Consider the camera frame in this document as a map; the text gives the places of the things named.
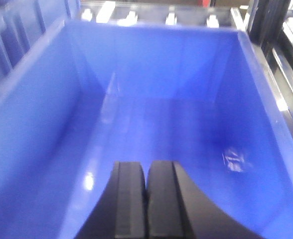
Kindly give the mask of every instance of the bin wall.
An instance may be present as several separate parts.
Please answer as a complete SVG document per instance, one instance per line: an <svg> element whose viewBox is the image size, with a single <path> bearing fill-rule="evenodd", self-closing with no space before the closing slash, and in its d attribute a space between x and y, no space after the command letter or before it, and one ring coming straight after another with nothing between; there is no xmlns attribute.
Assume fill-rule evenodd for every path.
<svg viewBox="0 0 293 239"><path fill-rule="evenodd" d="M246 38L240 37L240 40L246 41ZM249 42L242 45L250 47ZM243 159L235 162L238 168L228 168L229 175L225 179L232 182L235 193L242 193L245 199L237 202L242 208L237 212L228 212L227 205L223 207L265 238L290 238L293 237L293 185L255 85L260 79L254 71L255 62L248 62L241 45L234 47L216 105L220 132L225 138L223 153L232 150ZM216 199L217 204L223 205L218 197ZM253 227L252 220L257 222ZM285 225L285 229L280 230L279 225Z"/></svg>
<svg viewBox="0 0 293 239"><path fill-rule="evenodd" d="M68 35L54 35L48 33L0 87L0 238L18 208L19 189L50 159L80 93Z"/></svg>
<svg viewBox="0 0 293 239"><path fill-rule="evenodd" d="M84 56L100 85L106 90L114 78L117 94L127 97L213 102L230 55L229 46L236 41L235 32L212 37L205 29L168 34L170 30L165 28L91 22L72 22L67 27L78 54Z"/></svg>

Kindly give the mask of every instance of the white plastic clip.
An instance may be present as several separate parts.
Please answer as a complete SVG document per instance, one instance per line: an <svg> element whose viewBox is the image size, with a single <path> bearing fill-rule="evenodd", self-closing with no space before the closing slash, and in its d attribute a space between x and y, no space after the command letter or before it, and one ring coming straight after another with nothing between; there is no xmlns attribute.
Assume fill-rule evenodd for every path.
<svg viewBox="0 0 293 239"><path fill-rule="evenodd" d="M220 27L220 23L218 22L216 15L210 15L206 20L206 25L207 27L211 27L211 28Z"/></svg>
<svg viewBox="0 0 293 239"><path fill-rule="evenodd" d="M91 21L92 20L92 12L89 8L86 8L84 12L81 14L81 19L84 21Z"/></svg>
<svg viewBox="0 0 293 239"><path fill-rule="evenodd" d="M132 26L138 22L138 15L135 11L130 11L125 19L119 19L119 26Z"/></svg>
<svg viewBox="0 0 293 239"><path fill-rule="evenodd" d="M170 12L165 20L165 25L176 25L177 17L174 12Z"/></svg>
<svg viewBox="0 0 293 239"><path fill-rule="evenodd" d="M107 23L111 18L113 11L116 8L115 1L105 1L98 12L96 22L97 23Z"/></svg>

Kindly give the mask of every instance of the bin floor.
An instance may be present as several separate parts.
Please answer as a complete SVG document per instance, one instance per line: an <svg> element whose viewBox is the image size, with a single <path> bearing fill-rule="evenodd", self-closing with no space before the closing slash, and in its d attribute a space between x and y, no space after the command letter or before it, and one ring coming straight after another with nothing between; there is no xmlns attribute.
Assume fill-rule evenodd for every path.
<svg viewBox="0 0 293 239"><path fill-rule="evenodd" d="M145 172L154 160L179 161L211 200L245 226L260 233L285 206L283 217L293 230L289 197L268 203L275 211L265 205L261 210L271 212L255 218L247 178L269 179L258 169L240 174L226 168L217 112L214 104L197 100L83 94L52 155L16 186L15 216L5 238L72 238L98 201L114 161L139 161Z"/></svg>

